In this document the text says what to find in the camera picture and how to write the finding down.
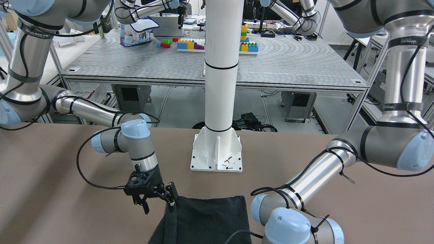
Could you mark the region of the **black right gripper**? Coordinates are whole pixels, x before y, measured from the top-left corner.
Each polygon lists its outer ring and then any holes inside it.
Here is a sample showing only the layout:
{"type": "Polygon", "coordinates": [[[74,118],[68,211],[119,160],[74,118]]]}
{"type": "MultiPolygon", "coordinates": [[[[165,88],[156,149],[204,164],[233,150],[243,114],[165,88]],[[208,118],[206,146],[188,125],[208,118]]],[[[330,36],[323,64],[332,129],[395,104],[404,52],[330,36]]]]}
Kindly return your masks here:
{"type": "Polygon", "coordinates": [[[145,184],[138,187],[138,194],[133,195],[133,203],[143,207],[144,213],[150,212],[147,198],[160,198],[167,203],[169,212],[176,210],[175,202],[178,199],[178,192],[174,182],[164,184],[159,165],[148,171],[142,171],[141,165],[136,165],[135,170],[140,175],[140,179],[145,179],[145,184]]]}

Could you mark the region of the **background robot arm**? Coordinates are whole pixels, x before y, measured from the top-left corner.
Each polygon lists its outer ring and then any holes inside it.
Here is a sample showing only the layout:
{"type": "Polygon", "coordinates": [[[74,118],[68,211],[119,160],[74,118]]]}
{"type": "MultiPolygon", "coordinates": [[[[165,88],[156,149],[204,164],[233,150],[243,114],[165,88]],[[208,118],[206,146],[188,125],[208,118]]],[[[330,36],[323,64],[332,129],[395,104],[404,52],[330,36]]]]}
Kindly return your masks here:
{"type": "Polygon", "coordinates": [[[135,0],[116,0],[113,11],[119,23],[128,25],[167,9],[183,9],[186,4],[186,0],[155,0],[136,6],[135,0]]]}

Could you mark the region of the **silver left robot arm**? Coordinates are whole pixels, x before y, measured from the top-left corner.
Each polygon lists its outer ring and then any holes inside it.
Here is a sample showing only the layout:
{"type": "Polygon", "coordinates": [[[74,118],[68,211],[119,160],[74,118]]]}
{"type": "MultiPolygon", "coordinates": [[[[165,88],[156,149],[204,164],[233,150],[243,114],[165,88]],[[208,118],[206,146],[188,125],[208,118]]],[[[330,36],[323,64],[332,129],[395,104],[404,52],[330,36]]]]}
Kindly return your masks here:
{"type": "Polygon", "coordinates": [[[264,244],[343,244],[341,227],[329,216],[315,217],[305,201],[355,162],[428,173],[433,131],[422,118],[426,49],[433,31],[432,0],[331,0],[346,31],[370,37],[384,29],[389,38],[382,117],[375,126],[351,129],[332,139],[293,179],[281,187],[251,193],[251,215],[264,226],[264,244]]]}

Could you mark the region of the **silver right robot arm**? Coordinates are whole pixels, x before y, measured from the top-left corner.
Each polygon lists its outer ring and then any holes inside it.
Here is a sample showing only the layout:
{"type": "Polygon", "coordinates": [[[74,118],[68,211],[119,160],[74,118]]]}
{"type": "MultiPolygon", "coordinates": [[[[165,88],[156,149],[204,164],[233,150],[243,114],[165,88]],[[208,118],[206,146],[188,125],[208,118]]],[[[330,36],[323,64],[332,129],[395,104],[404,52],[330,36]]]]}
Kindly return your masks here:
{"type": "Polygon", "coordinates": [[[95,103],[74,92],[53,85],[42,85],[44,71],[53,37],[66,20],[93,24],[110,7],[125,7],[133,22],[145,17],[134,2],[116,0],[8,0],[1,10],[12,10],[18,16],[20,34],[17,37],[7,76],[1,80],[1,129],[11,130],[23,121],[37,119],[50,112],[73,114],[93,120],[107,129],[96,132],[90,140],[100,153],[128,153],[135,170],[124,186],[134,204],[149,212],[147,199],[166,201],[166,210],[173,212],[178,198],[175,184],[162,180],[151,139],[148,115],[126,113],[95,103]]]}

